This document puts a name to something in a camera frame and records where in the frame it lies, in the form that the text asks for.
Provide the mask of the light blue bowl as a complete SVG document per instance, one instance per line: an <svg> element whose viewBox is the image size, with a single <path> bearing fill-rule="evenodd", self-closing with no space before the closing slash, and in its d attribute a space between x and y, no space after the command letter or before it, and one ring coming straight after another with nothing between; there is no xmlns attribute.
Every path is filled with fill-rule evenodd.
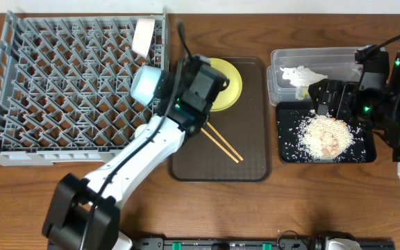
<svg viewBox="0 0 400 250"><path fill-rule="evenodd" d="M148 65L142 66L133 78L131 96L143 106L147 106L154 97L162 70Z"/></svg>

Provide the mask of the wooden chopstick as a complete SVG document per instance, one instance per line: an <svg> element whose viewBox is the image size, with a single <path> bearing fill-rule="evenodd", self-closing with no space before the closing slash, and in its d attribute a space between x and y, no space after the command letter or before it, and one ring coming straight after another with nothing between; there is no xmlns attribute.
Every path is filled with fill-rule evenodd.
<svg viewBox="0 0 400 250"><path fill-rule="evenodd" d="M238 153L238 151L228 142L228 140L210 123L206 123L209 129L215 133L215 135L223 142L223 144L227 147L227 150L234 155L239 162L243 161L244 158Z"/></svg>
<svg viewBox="0 0 400 250"><path fill-rule="evenodd" d="M230 159L232 159L235 163L239 163L239 160L232 155L224 146L222 146L209 132L205 129L201 128L201 132L206 135L215 145L217 145Z"/></svg>

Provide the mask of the yellow plate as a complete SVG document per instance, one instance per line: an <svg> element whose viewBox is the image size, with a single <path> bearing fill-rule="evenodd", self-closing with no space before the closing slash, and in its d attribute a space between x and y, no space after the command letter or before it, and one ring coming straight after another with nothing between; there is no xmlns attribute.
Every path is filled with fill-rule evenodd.
<svg viewBox="0 0 400 250"><path fill-rule="evenodd" d="M210 63L212 68L217 69L230 80L228 87L218 94L210 110L211 112L223 111L239 99L242 92L242 77L237 68L226 60L211 58Z"/></svg>

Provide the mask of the pink bowl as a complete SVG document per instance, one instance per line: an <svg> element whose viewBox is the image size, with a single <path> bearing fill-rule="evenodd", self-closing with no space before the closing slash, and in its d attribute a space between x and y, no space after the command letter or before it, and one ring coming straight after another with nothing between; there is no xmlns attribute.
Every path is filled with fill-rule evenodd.
<svg viewBox="0 0 400 250"><path fill-rule="evenodd" d="M150 50L154 26L154 19L139 18L135 27L131 48L136 54L144 58L148 56Z"/></svg>

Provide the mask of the white green cup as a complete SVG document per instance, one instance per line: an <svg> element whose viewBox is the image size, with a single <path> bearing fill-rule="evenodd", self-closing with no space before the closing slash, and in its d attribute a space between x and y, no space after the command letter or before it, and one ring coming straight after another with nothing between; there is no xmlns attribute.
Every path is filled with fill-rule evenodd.
<svg viewBox="0 0 400 250"><path fill-rule="evenodd" d="M142 132L143 130L147 127L147 124L141 124L139 125L134 132L134 138L137 138Z"/></svg>

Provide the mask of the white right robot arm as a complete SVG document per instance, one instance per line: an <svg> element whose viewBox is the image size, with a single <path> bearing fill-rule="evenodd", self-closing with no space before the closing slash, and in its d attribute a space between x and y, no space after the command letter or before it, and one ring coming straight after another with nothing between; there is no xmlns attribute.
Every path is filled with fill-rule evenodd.
<svg viewBox="0 0 400 250"><path fill-rule="evenodd" d="M364 47L356 51L362 65L357 82L321 80L308 88L314 109L346 123L359 122L392 148L400 180L400 51L394 62L384 49Z"/></svg>

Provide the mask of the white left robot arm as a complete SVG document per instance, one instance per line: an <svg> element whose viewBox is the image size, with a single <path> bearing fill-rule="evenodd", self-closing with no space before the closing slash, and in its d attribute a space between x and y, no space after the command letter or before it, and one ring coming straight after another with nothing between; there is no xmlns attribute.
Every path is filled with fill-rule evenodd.
<svg viewBox="0 0 400 250"><path fill-rule="evenodd" d="M110 162L79 179L67 174L57 184L42 234L48 249L131 249L119 229L121 210L138 185L180 149L186 130L168 112L147 127Z"/></svg>

